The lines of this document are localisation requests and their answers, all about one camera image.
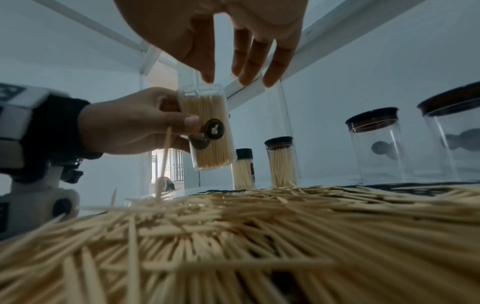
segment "clear plastic jar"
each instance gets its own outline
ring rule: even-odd
[[[180,109],[201,117],[203,127],[188,137],[193,166],[216,169],[237,159],[222,85],[191,85],[178,90]]]
[[[234,190],[255,188],[254,154],[251,149],[237,149],[237,160],[231,164]]]
[[[298,184],[293,141],[293,137],[290,136],[265,141],[272,187],[290,187]]]
[[[397,108],[381,108],[348,119],[363,184],[412,182],[410,160],[402,144]]]
[[[430,129],[439,166],[451,181],[480,180],[480,82],[418,105]]]

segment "white wall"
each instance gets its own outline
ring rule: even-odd
[[[432,141],[416,106],[480,80],[479,15],[477,0],[426,0],[283,80],[302,178],[356,174],[345,120],[388,106],[400,109],[403,138],[415,168],[435,168]],[[329,45],[338,37],[326,34],[320,39]],[[227,69],[226,62],[217,64],[217,70]],[[270,179],[263,142],[273,132],[264,115],[266,104],[262,94],[231,112],[235,146],[253,149],[257,180]],[[201,185],[224,185],[220,182],[229,173],[202,172]]]
[[[0,9],[0,82],[48,87],[72,97],[102,102],[131,94],[141,88],[137,70],[122,65],[73,37],[54,33],[40,24]],[[148,193],[148,156],[109,156],[85,161],[84,176],[73,186],[83,205],[108,205],[117,198]],[[0,178],[0,193],[9,190],[7,177]]]

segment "jar lid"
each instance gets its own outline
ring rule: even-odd
[[[251,149],[245,148],[245,149],[237,149],[236,156],[237,156],[237,160],[253,159],[254,154]]]
[[[398,111],[399,109],[395,107],[375,109],[352,116],[345,121],[345,124],[348,126],[350,131],[354,132],[365,132],[381,129],[392,125],[396,120],[399,119],[397,115]],[[357,129],[365,125],[369,125],[369,128],[365,130]]]
[[[480,98],[480,82],[471,83],[469,85],[459,87],[453,90],[443,92],[422,101],[417,108],[420,109],[422,116],[443,116],[454,114],[470,109],[480,107],[480,101],[464,104],[461,107],[449,106],[457,105],[465,101],[474,101]]]
[[[294,138],[292,136],[281,136],[275,137],[265,141],[267,148],[277,145],[292,145],[294,143]]]

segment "hand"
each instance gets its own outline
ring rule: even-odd
[[[139,154],[164,148],[171,126],[171,148],[190,152],[189,141],[179,135],[197,133],[202,120],[179,110],[177,93],[164,88],[91,104],[78,117],[80,138],[89,152]]]
[[[234,32],[232,73],[248,86],[277,43],[263,84],[271,87],[284,74],[300,40],[308,0],[115,0],[125,21],[143,39],[215,78],[213,15],[228,13]]]

